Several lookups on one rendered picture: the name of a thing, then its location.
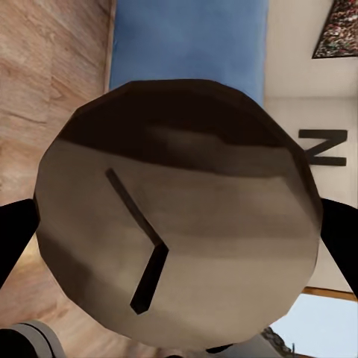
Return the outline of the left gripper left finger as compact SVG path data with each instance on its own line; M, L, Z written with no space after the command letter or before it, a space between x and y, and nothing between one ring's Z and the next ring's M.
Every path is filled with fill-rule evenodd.
M0 207L0 288L38 226L37 209L32 198Z

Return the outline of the pillar candle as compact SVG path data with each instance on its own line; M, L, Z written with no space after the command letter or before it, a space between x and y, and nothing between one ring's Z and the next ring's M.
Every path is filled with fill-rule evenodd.
M214 80L129 81L40 161L40 255L105 329L150 347L245 342L313 276L324 207L305 150Z

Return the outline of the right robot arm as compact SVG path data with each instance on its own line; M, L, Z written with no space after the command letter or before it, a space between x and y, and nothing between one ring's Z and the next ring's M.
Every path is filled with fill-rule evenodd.
M259 333L238 344L208 348L211 358L283 358Z

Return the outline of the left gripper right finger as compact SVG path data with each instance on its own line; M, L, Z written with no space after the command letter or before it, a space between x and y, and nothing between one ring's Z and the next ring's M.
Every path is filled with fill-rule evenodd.
M320 239L358 298L358 210L321 198L324 215Z

